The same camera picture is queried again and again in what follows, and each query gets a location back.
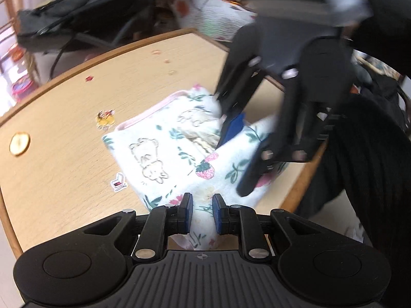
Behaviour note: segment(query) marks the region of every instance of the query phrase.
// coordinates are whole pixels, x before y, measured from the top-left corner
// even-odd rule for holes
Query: table edge
[[[22,109],[24,109],[27,105],[32,103],[34,100],[39,98],[41,95],[45,94],[49,90],[53,89],[54,87],[58,86],[59,84],[67,81],[68,79],[72,78],[73,76],[78,75],[81,72],[86,71],[87,69],[90,69],[91,67],[94,67],[98,65],[99,63],[102,63],[104,61],[107,61],[111,58],[115,58],[116,56],[119,56],[121,54],[130,52],[132,50],[138,49],[143,46],[147,46],[150,44],[157,43],[159,41],[163,41],[165,39],[170,39],[186,34],[196,34],[197,36],[201,37],[202,39],[208,41],[209,43],[212,43],[213,45],[217,46],[218,48],[228,52],[229,49],[216,42],[212,38],[203,35],[199,33],[196,29],[193,28],[183,28],[180,30],[175,30],[171,32],[166,32],[165,34],[160,34],[157,36],[149,37],[146,39],[142,39],[140,41],[130,43],[128,45],[116,48],[112,51],[103,53],[93,59],[90,59],[89,61],[83,62],[80,65],[73,67],[72,69],[62,73],[58,77],[52,79],[48,83],[46,83],[44,86],[41,86],[38,88],[36,91],[31,93],[28,97],[26,97],[22,102],[14,106],[12,109],[10,109],[7,113],[5,113],[2,117],[0,117],[0,127],[4,125],[7,121],[9,121],[14,115],[16,115],[18,112],[20,112]],[[283,86],[274,80],[272,77],[266,77],[266,79],[272,83],[275,87],[277,87],[280,90],[284,90]],[[325,146],[320,148],[317,154],[315,155],[314,159],[312,162],[306,163],[303,170],[295,180],[295,183],[291,187],[290,191],[288,192],[287,196],[285,197],[283,203],[281,204],[281,208],[293,212],[297,208],[298,204],[300,203],[301,199],[303,198],[303,195],[305,191],[308,188],[308,185],[311,181],[311,178],[313,177],[318,164],[320,162],[321,156],[324,152]],[[0,188],[0,221],[3,224],[3,229],[6,233],[7,240],[9,242],[10,248],[12,249],[12,252],[16,259],[18,259],[22,254],[23,250],[20,246],[20,243],[17,239],[16,233],[14,232],[9,214],[7,212],[6,204],[3,199],[3,194],[1,193],[1,188]]]

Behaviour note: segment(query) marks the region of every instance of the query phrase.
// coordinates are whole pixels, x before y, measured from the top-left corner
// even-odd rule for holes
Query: strawberry print
[[[188,12],[190,11],[190,8],[188,7],[188,4],[183,1],[183,0],[178,0],[176,9],[178,13],[180,14],[180,17],[183,18],[188,15]]]
[[[274,175],[272,172],[262,175],[257,182],[256,188],[269,185],[271,183],[271,180],[273,179],[273,176]]]
[[[182,201],[183,195],[178,195],[175,199],[169,201],[170,204],[179,205]]]
[[[215,159],[217,159],[218,158],[218,154],[217,153],[211,153],[209,156],[207,156],[205,159],[204,159],[204,162],[210,162],[210,161],[213,161],[213,160],[215,160]]]
[[[217,158],[218,154],[212,153],[204,160],[202,160],[201,163],[196,167],[196,175],[204,179],[212,179],[214,177],[215,170],[209,162]]]
[[[208,162],[201,162],[196,167],[196,175],[204,179],[212,179],[214,177],[215,170]]]

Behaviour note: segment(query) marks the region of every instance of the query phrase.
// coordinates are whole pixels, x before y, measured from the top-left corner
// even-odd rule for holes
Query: white towel
[[[213,152],[220,128],[216,116],[218,106],[211,95],[195,86],[190,91],[174,93],[102,138],[149,210],[165,204],[178,205],[185,192],[193,194],[191,231],[173,237],[187,249],[214,249],[221,239],[212,217],[213,194],[220,193],[227,205],[253,207],[274,177],[264,175],[247,197],[236,192],[259,142],[272,131],[275,117],[245,126]]]
[[[222,0],[171,0],[181,28],[196,28],[221,41],[231,41],[237,30],[251,23],[256,13]]]

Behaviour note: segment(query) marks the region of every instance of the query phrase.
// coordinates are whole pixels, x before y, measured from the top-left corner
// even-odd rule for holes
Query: sticker
[[[12,140],[10,141],[10,153],[14,156],[19,156],[23,154],[30,144],[30,135],[25,132],[18,132],[13,135]]]
[[[103,110],[96,117],[97,128],[107,131],[116,122],[114,120],[114,110]]]
[[[114,189],[114,192],[119,192],[128,187],[127,183],[125,182],[124,175],[120,172],[117,173],[116,179],[113,179],[110,182],[110,185]]]

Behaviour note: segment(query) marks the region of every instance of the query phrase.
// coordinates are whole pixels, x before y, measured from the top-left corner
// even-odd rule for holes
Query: metal screw
[[[155,251],[151,249],[140,249],[136,251],[135,255],[140,259],[150,259],[155,256]]]
[[[317,113],[317,117],[318,117],[319,119],[321,119],[322,121],[324,121],[325,118],[327,118],[327,116],[328,116],[328,114],[326,114],[325,112],[319,112],[319,113]]]
[[[253,258],[266,258],[270,255],[270,253],[266,250],[266,249],[262,249],[262,248],[255,248],[255,249],[251,249],[248,254],[253,257]]]
[[[294,161],[304,161],[306,157],[307,157],[307,153],[303,150],[293,152]]]
[[[261,158],[266,161],[273,157],[274,153],[271,150],[263,151],[261,153]]]
[[[248,66],[249,66],[249,67],[255,66],[255,65],[258,64],[260,61],[261,61],[261,57],[260,57],[260,56],[257,56],[257,57],[251,59],[251,60],[248,62]]]
[[[295,78],[298,75],[298,70],[296,68],[284,71],[281,75],[284,80]]]

